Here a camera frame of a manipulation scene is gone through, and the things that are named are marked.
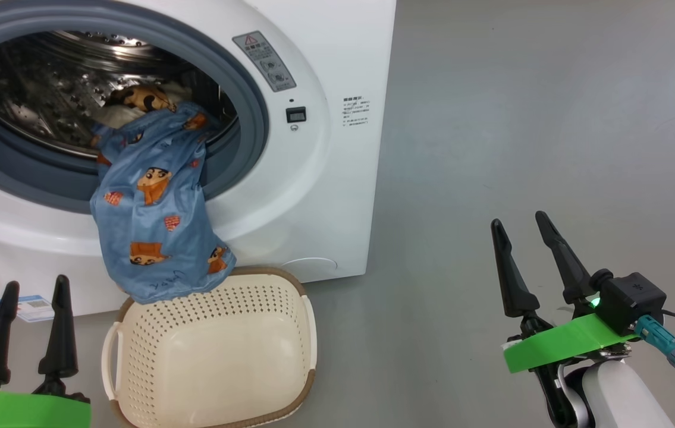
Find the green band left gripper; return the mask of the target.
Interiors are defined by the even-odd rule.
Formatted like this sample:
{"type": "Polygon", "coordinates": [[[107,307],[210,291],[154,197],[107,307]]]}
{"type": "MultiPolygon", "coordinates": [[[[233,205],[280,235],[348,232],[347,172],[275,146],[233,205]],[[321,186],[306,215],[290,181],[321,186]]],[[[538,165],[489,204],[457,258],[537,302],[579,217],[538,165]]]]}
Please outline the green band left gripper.
{"type": "MultiPolygon", "coordinates": [[[[11,325],[17,315],[20,285],[11,281],[0,299],[0,385],[11,379],[8,368],[11,325]]],[[[59,275],[52,298],[54,319],[38,373],[46,377],[30,394],[0,391],[0,427],[90,427],[92,404],[82,393],[69,395],[60,377],[79,372],[69,279],[59,275]]]]}

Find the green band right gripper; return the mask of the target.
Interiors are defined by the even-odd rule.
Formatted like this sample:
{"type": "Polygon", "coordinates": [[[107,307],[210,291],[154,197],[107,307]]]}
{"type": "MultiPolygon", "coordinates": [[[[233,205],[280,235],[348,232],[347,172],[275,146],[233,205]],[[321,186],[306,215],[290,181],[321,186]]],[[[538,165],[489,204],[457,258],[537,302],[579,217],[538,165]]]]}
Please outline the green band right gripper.
{"type": "MultiPolygon", "coordinates": [[[[635,339],[636,336],[633,334],[623,336],[616,334],[596,316],[595,304],[600,299],[594,298],[592,301],[587,301],[588,297],[596,294],[592,289],[592,277],[587,268],[581,263],[546,212],[535,212],[535,219],[545,246],[549,247],[554,255],[564,287],[565,302],[584,301],[581,307],[589,309],[591,313],[557,327],[549,325],[550,328],[546,331],[504,345],[503,357],[508,370],[511,373],[522,372],[635,339]]],[[[518,317],[536,316],[539,309],[538,298],[526,287],[519,267],[512,257],[511,241],[499,219],[492,220],[491,235],[501,302],[506,317],[517,319],[518,317]]]]}

